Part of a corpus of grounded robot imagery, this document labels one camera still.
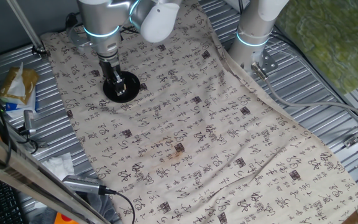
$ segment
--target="metal grate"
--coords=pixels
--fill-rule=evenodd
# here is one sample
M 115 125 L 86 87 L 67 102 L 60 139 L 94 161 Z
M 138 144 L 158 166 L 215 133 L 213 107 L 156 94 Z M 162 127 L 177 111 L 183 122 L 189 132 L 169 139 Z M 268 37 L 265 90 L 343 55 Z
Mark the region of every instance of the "metal grate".
M 201 0 L 205 13 L 223 43 L 228 49 L 236 36 L 236 27 L 240 15 L 223 0 Z M 337 97 L 323 85 L 319 77 L 311 72 L 310 67 L 294 57 L 289 46 L 277 39 L 268 41 L 267 51 L 278 63 L 278 70 L 269 74 L 269 79 L 277 93 L 291 102 L 336 101 Z M 37 134 L 34 139 L 46 141 L 47 150 L 40 150 L 35 158 L 45 161 L 53 156 L 70 153 L 76 175 L 96 178 L 93 168 L 79 144 L 73 128 L 67 118 L 62 100 L 47 60 L 39 55 L 32 55 L 32 46 L 26 46 L 0 56 L 0 86 L 10 67 L 18 67 L 21 62 L 25 67 L 33 68 L 40 75 L 37 84 L 37 101 L 39 112 L 35 115 Z M 264 82 L 256 79 L 267 92 Z M 298 122 L 321 138 L 336 154 L 346 170 L 358 183 L 358 144 L 347 149 L 343 141 L 358 132 L 358 122 L 345 110 L 319 106 L 316 108 L 291 108 L 281 105 Z M 14 127 L 22 126 L 23 117 L 11 119 Z M 25 213 L 34 210 L 34 200 L 21 195 Z

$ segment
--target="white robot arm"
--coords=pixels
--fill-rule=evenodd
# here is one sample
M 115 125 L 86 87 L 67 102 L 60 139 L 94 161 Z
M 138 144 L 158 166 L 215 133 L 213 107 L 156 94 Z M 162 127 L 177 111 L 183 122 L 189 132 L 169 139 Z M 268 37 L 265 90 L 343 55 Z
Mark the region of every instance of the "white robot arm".
M 277 16 L 287 2 L 288 0 L 251 0 L 242 13 L 229 55 L 245 71 L 252 72 L 251 65 L 254 62 L 264 62 L 265 44 Z
M 160 42 L 171 33 L 181 0 L 77 0 L 87 40 L 67 31 L 76 45 L 90 45 L 99 57 L 106 81 L 104 94 L 118 103 L 133 100 L 140 89 L 139 79 L 122 72 L 117 56 L 120 27 L 130 22 L 146 41 Z

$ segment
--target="beige cloth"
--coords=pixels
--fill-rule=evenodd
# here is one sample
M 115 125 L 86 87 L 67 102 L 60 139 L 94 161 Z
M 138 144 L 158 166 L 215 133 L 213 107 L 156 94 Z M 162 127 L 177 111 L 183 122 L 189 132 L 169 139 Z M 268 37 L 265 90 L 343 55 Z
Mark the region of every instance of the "beige cloth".
M 121 68 L 142 84 L 124 104 L 104 96 L 94 52 L 65 32 L 43 38 L 89 161 L 138 223 L 341 223 L 357 208 L 335 155 L 225 55 L 196 1 L 162 43 L 122 36 Z

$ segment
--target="metal frame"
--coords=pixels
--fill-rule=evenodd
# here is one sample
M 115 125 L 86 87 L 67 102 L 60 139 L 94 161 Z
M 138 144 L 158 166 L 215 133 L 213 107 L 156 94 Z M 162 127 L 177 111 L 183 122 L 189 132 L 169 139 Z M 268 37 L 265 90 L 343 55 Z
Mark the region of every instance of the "metal frame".
M 44 45 L 40 39 L 40 37 L 35 33 L 34 29 L 32 28 L 30 22 L 27 20 L 26 16 L 24 15 L 20 5 L 17 3 L 16 0 L 6 0 L 13 12 L 15 13 L 17 19 L 22 24 L 27 35 L 30 37 L 31 42 L 34 44 L 36 51 L 38 52 L 45 52 Z
M 0 162 L 7 156 L 7 146 L 0 141 Z M 79 224 L 109 223 L 94 208 L 58 180 L 21 146 L 11 152 L 6 168 L 0 167 L 0 180 L 64 214 Z

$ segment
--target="black round disc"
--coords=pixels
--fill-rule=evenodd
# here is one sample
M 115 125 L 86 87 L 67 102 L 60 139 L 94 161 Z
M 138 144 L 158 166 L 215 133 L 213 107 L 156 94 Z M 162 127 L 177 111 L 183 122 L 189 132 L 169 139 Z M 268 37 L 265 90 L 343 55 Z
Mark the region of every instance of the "black round disc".
M 136 75 L 131 72 L 121 72 L 121 79 L 124 80 L 126 86 L 125 92 L 122 95 L 117 96 L 114 87 L 110 85 L 107 80 L 104 81 L 103 91 L 111 101 L 116 103 L 127 103 L 133 100 L 139 93 L 140 81 Z

